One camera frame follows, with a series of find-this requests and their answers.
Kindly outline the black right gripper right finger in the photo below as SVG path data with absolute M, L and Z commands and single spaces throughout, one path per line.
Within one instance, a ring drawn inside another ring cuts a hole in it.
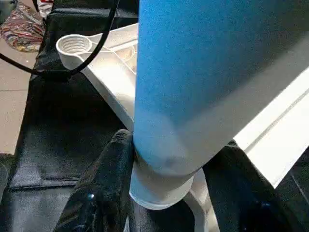
M 270 182 L 232 140 L 203 166 L 222 232 L 307 232 Z

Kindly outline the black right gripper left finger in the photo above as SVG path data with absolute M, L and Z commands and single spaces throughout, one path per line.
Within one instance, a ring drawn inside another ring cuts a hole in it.
M 121 129 L 81 175 L 54 230 L 122 232 L 130 207 L 133 159 L 133 134 Z

